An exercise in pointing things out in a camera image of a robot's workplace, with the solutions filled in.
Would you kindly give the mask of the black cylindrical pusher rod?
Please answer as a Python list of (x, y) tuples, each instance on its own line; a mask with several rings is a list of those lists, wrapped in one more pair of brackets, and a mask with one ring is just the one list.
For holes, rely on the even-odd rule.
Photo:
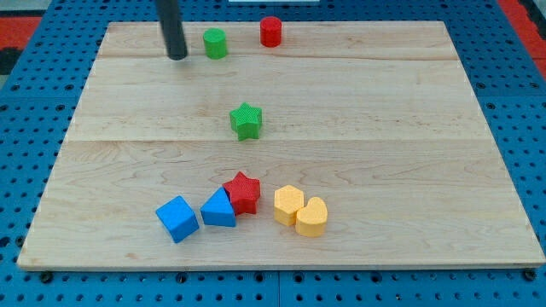
[(188, 55), (178, 0), (155, 0), (167, 57), (180, 61)]

